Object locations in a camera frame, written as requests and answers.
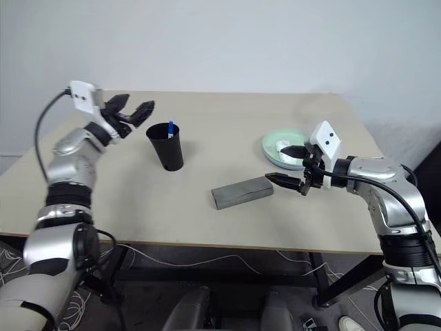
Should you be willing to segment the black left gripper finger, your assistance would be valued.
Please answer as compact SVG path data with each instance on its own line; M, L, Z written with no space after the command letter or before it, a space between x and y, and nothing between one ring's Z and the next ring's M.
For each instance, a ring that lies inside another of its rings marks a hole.
M154 111L155 101L143 102L134 113L130 115L130 124L135 128L141 126Z
M117 114L124 109L127 100L130 98L129 94L116 94L105 103L106 114Z

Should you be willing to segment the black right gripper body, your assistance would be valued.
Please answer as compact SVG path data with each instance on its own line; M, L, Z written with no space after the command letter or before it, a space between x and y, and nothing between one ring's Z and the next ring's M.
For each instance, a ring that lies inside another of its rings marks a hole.
M305 143L304 147L304 182L300 186L300 193L306 196L311 188L321 189L323 185L323 152L317 145Z

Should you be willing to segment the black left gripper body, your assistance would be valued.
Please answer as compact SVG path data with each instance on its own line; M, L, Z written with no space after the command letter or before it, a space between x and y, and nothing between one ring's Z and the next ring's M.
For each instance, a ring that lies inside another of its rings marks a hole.
M122 113L124 107L123 104L106 103L104 109L101 110L102 117L120 137L128 136L132 132L130 125L134 123L132 115Z

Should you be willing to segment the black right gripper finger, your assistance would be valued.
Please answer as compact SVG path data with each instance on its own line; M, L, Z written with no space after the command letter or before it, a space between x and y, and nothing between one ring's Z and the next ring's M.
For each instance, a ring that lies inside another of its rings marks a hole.
M265 177L266 177L266 179L268 179L272 183L274 183L282 188L287 188L289 190L295 190L295 191L303 194L304 183L299 178L291 177L287 174L283 174L283 173L279 173L279 172L267 173L265 175Z
M305 146L287 146L281 149L280 152L295 159L304 159L307 156Z

